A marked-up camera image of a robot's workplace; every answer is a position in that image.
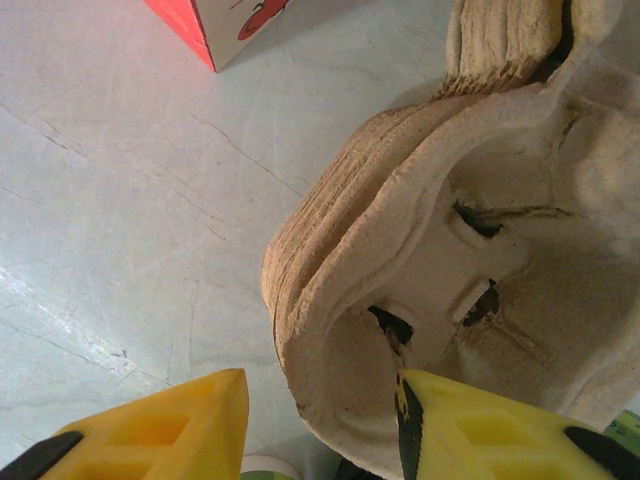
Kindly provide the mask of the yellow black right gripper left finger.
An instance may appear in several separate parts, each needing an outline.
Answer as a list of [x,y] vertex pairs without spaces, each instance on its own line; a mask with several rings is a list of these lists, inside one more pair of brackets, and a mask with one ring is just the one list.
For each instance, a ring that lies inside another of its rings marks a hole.
[[0,480],[240,480],[248,417],[244,370],[221,370],[73,422]]

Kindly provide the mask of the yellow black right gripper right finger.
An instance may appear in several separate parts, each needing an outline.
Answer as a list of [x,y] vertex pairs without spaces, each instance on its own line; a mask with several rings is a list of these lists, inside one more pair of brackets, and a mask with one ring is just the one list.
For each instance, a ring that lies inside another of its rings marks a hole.
[[426,371],[396,377],[404,480],[640,480],[640,456],[569,417]]

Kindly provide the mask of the white red paper bag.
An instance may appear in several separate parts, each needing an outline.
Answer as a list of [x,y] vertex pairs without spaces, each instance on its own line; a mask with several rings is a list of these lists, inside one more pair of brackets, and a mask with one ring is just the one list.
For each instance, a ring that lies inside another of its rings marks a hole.
[[144,0],[144,3],[217,72],[292,1]]

